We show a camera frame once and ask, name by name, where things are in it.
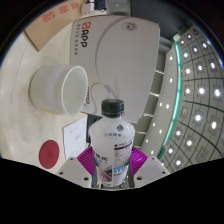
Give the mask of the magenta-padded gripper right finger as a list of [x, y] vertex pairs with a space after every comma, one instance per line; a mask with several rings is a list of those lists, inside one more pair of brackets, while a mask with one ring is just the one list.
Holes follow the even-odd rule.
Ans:
[[155, 156], [148, 157], [139, 149], [132, 149], [128, 172], [130, 188], [143, 187], [169, 174], [170, 172]]

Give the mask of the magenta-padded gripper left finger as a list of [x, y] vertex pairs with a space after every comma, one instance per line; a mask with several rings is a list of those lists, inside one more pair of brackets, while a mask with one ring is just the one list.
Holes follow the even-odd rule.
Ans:
[[95, 161], [91, 147], [78, 157], [69, 157], [56, 175], [84, 188], [91, 188], [95, 173]]

